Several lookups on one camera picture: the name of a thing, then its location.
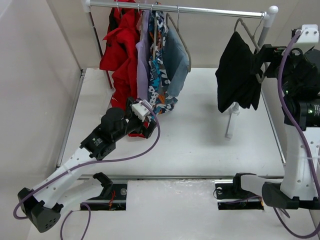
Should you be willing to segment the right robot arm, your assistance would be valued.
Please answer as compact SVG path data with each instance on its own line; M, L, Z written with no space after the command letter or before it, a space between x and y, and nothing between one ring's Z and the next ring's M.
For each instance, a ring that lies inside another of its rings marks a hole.
M269 207L319 210L320 51L293 48L268 74L281 78L287 159L282 182L253 173L237 173L229 192L242 200L261 197Z

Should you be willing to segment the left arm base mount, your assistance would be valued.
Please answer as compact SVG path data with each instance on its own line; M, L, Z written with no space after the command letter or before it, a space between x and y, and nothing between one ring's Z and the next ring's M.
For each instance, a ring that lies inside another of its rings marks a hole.
M86 200L92 211L125 211L127 207L128 181L124 179L111 180L104 173L99 172L93 175L98 180L102 190L99 195Z

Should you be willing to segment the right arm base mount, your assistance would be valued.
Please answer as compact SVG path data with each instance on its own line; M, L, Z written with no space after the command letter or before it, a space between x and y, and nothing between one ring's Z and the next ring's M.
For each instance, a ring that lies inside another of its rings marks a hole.
M246 190L236 189L232 182L215 182L213 196L220 211L264 210L262 198Z

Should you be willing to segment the black trousers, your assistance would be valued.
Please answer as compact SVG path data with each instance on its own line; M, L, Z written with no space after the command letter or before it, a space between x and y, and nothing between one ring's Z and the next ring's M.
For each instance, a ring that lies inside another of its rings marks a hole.
M252 73L254 55L235 31L223 51L215 72L218 110L225 112L232 103L243 109L258 109L261 84Z

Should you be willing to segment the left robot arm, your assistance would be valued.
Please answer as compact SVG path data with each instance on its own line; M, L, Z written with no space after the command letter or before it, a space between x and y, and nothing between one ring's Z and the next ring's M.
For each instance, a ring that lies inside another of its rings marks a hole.
M160 124L154 108L147 100L129 97L125 109L109 108L101 117L100 124L63 165L42 183L19 191L14 218L19 219L17 209L21 209L25 218L40 233L45 233L72 206L84 205L87 200L95 197L109 197L113 181L103 172L95 173L77 186L73 184L93 165L107 163L105 158L115 150L117 141L133 132L147 139L154 129L160 129Z

